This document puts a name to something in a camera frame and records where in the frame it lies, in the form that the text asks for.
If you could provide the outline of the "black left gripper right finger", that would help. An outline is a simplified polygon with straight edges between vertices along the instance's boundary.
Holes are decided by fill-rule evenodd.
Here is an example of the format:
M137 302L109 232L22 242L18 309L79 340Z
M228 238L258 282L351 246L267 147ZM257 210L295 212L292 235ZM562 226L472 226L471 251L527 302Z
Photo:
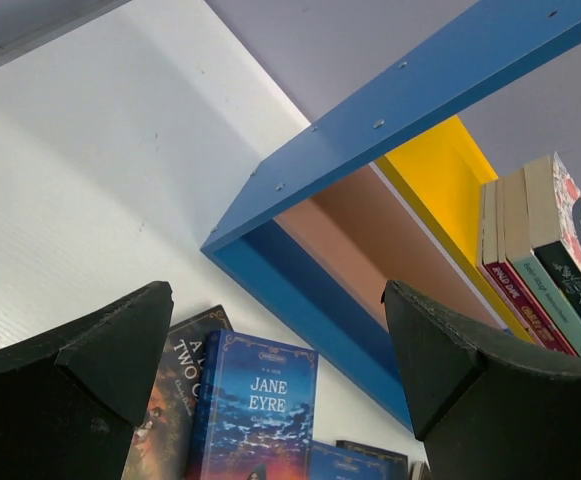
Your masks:
M526 343L402 281L382 296L435 479L581 479L581 358Z

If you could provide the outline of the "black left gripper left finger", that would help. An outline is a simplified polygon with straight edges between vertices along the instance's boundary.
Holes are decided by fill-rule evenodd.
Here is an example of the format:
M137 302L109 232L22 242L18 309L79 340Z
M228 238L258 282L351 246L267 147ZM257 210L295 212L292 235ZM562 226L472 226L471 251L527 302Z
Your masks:
M118 479L174 302L165 281L0 349L0 479Z

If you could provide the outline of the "Animal Farm blue book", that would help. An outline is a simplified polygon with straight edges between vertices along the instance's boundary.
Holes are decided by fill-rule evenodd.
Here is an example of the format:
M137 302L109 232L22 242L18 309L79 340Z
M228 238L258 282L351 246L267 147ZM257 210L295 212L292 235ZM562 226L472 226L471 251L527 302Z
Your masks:
M311 480L387 480L390 465L375 457L321 442L310 444Z

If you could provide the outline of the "Jane Eyre blue book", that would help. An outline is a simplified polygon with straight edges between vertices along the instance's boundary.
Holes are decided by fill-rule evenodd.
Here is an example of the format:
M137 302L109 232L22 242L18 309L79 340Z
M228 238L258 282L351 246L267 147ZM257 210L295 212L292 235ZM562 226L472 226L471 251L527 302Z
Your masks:
M186 478L307 478L318 363L311 349L211 332Z

